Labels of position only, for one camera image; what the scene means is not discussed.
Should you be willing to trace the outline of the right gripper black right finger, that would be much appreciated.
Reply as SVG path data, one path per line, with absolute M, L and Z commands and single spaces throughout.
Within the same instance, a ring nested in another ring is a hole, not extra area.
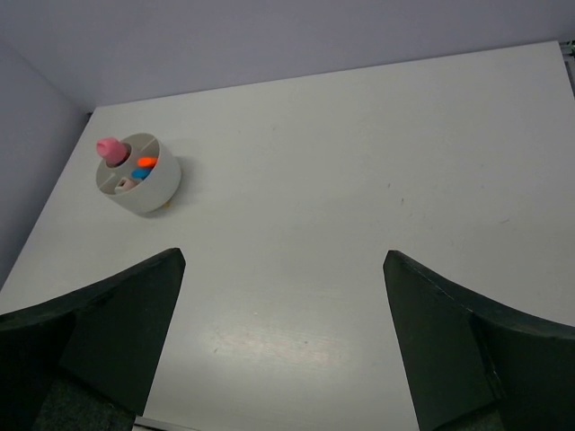
M 460 286 L 399 251 L 383 265 L 421 430 L 572 430 L 574 329 Z

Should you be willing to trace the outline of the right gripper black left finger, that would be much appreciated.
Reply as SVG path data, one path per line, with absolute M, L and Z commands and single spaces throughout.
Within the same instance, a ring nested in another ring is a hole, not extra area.
M 181 290 L 178 248 L 1 317 L 3 430 L 130 430 Z

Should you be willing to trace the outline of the pink marker pack bottle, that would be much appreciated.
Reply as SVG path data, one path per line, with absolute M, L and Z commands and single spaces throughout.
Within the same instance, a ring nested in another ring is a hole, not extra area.
M 96 152 L 107 166 L 113 168 L 122 165 L 129 158 L 131 148 L 115 137 L 106 137 L 96 143 Z

